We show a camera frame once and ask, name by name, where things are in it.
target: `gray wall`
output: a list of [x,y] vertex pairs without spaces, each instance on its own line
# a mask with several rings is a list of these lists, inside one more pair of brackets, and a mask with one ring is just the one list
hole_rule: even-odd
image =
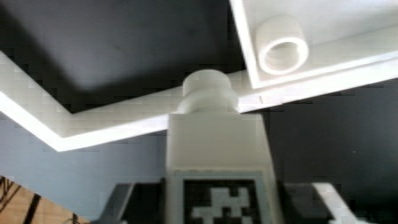
[[0,175],[95,220],[118,183],[164,177],[166,132],[56,152],[0,114]]
[[372,208],[391,216],[398,208],[398,80],[274,107],[265,116],[280,180],[333,182],[352,208]]

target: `wooden surface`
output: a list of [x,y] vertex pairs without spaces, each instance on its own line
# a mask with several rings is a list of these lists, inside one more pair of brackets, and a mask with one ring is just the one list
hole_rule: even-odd
[[[33,198],[34,192],[22,187],[8,204],[8,207],[0,213],[0,224],[24,224]],[[73,224],[72,218],[73,212],[66,208],[63,208],[47,198],[41,198],[33,224]],[[79,217],[79,223],[89,223],[82,217]]]

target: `qr code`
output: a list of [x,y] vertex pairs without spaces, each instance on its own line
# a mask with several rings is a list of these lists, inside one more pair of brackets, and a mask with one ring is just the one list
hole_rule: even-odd
[[255,180],[185,180],[185,224],[262,224]]

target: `white cylinder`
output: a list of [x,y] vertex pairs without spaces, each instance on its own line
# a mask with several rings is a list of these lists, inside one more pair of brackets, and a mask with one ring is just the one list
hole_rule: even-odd
[[208,69],[192,73],[184,82],[184,96],[182,113],[239,113],[239,95],[221,71]]
[[308,60],[310,48],[301,24],[290,16],[267,20],[256,31],[258,64],[265,73],[285,75]]

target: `black panel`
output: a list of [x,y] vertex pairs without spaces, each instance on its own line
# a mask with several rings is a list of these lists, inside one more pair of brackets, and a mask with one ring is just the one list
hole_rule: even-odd
[[0,4],[0,50],[72,112],[246,69],[228,0]]

